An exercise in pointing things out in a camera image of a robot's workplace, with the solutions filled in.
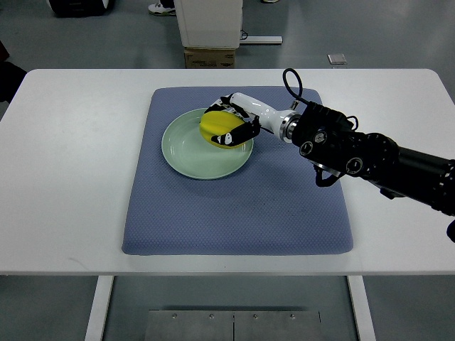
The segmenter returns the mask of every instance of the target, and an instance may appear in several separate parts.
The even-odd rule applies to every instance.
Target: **light green ceramic plate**
[[[196,109],[174,119],[161,140],[169,165],[190,178],[211,180],[227,176],[242,167],[251,155],[253,140],[234,149],[209,144],[199,133],[205,109]]]

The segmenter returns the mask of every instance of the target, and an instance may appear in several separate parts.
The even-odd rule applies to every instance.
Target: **black object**
[[[313,102],[298,121],[292,143],[304,158],[331,173],[332,183],[345,174],[360,177],[390,199],[410,197],[455,215],[455,160],[399,147],[382,134],[356,132],[344,114]],[[454,223],[448,229],[454,241],[452,229]]]
[[[27,72],[10,62],[0,63],[0,102],[11,103]]]
[[[1,40],[0,40],[0,62],[5,61],[6,59],[8,59],[8,57],[9,57],[9,53],[5,49],[4,45],[1,43]]]
[[[63,17],[102,16],[107,10],[102,0],[49,0],[49,4],[57,15]]]

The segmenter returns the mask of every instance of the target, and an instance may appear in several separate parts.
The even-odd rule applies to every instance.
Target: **white shoe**
[[[161,5],[161,2],[158,1],[158,3],[149,6],[149,13],[153,14],[154,16],[175,16],[176,9],[171,7],[163,7],[163,5]]]

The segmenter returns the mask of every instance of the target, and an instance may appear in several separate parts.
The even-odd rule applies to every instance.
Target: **yellow fruit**
[[[199,132],[200,135],[210,144],[223,149],[233,149],[242,146],[224,146],[216,144],[211,139],[213,136],[221,136],[227,134],[234,128],[244,124],[245,122],[230,112],[207,112],[200,118]]]

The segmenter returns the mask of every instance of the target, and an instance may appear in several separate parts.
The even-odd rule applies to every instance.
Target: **robotic hand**
[[[296,76],[299,94],[289,87],[288,72]],[[206,112],[229,111],[244,121],[226,134],[211,136],[211,143],[222,148],[240,146],[264,129],[299,147],[300,155],[314,164],[319,187],[333,185],[348,174],[371,182],[390,199],[410,197],[455,216],[455,160],[399,147],[382,134],[357,132],[357,118],[302,98],[295,70],[286,69],[283,81],[296,99],[291,109],[277,111],[241,93],[221,97],[210,106]],[[299,102],[306,104],[302,115],[295,111]],[[323,178],[323,171],[330,176]],[[455,221],[447,235],[455,242]]]

